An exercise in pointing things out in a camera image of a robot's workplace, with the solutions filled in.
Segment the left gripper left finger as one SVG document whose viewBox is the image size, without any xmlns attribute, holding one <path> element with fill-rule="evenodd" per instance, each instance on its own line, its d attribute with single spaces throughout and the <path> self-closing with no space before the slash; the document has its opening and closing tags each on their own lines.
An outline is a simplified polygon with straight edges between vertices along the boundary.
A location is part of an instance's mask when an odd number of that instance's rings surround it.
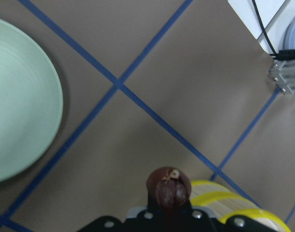
<svg viewBox="0 0 295 232">
<path fill-rule="evenodd" d="M 148 209 L 153 212 L 159 211 L 159 206 L 155 197 L 155 189 L 147 186 L 147 194 L 148 194 L 148 200 L 147 200 Z"/>
</svg>

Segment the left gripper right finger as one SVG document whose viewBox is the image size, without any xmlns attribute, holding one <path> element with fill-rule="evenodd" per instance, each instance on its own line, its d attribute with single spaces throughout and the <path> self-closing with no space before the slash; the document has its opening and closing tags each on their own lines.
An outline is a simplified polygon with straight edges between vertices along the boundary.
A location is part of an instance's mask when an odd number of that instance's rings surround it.
<svg viewBox="0 0 295 232">
<path fill-rule="evenodd" d="M 186 213 L 192 209 L 192 205 L 190 202 L 190 196 L 187 194 L 181 195 L 181 212 Z"/>
</svg>

